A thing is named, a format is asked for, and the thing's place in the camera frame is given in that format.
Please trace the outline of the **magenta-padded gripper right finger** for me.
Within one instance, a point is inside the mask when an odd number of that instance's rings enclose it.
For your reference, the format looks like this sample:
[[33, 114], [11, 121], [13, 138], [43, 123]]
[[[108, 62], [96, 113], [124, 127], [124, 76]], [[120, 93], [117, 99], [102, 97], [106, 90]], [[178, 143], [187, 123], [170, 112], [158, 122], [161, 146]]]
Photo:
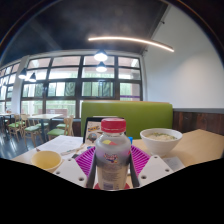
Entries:
[[136, 146], [131, 146], [131, 181], [134, 187], [143, 187], [173, 173], [158, 156], [150, 156]]

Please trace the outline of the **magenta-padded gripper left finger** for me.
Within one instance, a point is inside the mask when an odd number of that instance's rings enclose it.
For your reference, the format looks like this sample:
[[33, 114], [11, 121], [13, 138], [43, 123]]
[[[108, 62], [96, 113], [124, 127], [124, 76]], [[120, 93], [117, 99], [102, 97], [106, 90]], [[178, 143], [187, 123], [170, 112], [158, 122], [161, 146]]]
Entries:
[[84, 188], [92, 188], [95, 182], [95, 148], [66, 159], [54, 174]]

